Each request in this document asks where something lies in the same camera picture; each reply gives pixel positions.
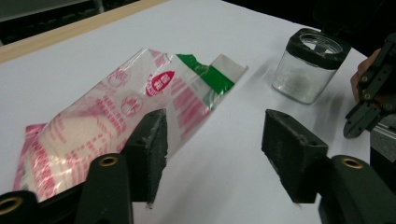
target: table edge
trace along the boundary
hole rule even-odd
[[[167,1],[168,0],[140,0],[124,7],[119,7],[89,17],[82,21],[67,24],[54,30],[4,45],[0,47],[0,63],[5,63],[36,50],[49,47],[76,35],[82,35],[113,21],[120,20]]]

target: plastic bag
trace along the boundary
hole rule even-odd
[[[83,182],[93,159],[119,153],[143,116],[161,108],[173,155],[246,70],[224,55],[206,66],[192,55],[140,50],[26,135],[14,190],[33,191],[41,202]]]

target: clear plastic container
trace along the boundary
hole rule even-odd
[[[304,28],[290,38],[272,86],[299,103],[313,104],[349,51],[342,40]]]

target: dark floor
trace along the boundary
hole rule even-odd
[[[104,10],[122,7],[137,0],[102,0]],[[49,30],[80,21],[97,14],[93,1],[62,7],[35,15],[0,22],[0,40],[3,45],[38,35]]]
[[[327,13],[330,20],[344,24],[346,28],[338,37],[366,56],[381,48],[386,37],[396,32],[396,13],[391,0],[276,0],[267,4],[224,1],[318,29],[323,28],[324,22],[318,16],[314,18],[314,9],[321,3],[326,6],[320,8],[319,15]]]

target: red printed plastic bag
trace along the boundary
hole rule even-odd
[[[207,66],[192,55],[140,50],[38,126],[33,139],[27,135],[14,189],[33,191],[41,202],[74,187],[85,180],[93,159],[119,153],[144,115],[161,108],[172,155],[246,70],[224,55]]]

